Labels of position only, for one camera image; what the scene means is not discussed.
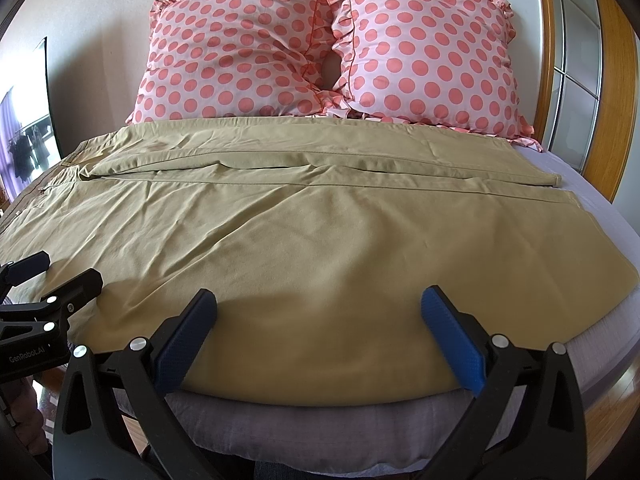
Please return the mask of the polka dot pillow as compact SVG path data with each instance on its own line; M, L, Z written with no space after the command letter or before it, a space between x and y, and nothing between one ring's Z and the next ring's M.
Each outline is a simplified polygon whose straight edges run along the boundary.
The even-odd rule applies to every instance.
M508 0L326 0L340 72L335 106L539 150L520 111Z
M155 0L128 120L321 114L331 22L326 0Z

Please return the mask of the lavender bed sheet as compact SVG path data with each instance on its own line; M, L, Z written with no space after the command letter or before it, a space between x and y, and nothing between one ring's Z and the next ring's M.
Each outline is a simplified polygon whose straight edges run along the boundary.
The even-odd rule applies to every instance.
M639 301L639 245L611 240L574 174L565 188L342 167L250 190L228 233L188 226L201 257L134 289L218 318L168 404L210 452L334 476L414 471L468 406L420 315L437 285L489 333L570 347L579 378L613 352Z

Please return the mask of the window with dark frame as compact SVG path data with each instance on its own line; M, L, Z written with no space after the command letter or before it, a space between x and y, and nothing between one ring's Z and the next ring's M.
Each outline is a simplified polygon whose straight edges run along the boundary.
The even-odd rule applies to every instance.
M61 160L50 109L47 38L17 68L1 95L1 186L10 202Z

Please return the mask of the khaki pants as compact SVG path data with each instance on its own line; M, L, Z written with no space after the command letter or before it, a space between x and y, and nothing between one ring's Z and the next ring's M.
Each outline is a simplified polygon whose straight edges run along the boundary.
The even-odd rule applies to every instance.
M618 308L639 273L561 178L499 138L333 118L145 122L81 143L1 220L1 257L47 252L34 300L102 274L70 339L148 336L202 288L218 318L184 388L367 405L456 386L424 326L440 287L543 349Z

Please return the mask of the right polka dot pillow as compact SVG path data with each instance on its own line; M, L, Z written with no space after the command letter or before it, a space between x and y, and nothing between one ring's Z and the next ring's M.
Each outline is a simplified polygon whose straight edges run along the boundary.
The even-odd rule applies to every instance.
M520 111L508 0L326 0L340 72L335 106L539 150Z

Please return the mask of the left polka dot pillow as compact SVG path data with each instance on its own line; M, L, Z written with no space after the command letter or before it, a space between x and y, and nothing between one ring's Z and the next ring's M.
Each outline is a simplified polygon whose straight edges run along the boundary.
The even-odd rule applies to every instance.
M331 22L326 0L155 0L128 120L321 114Z

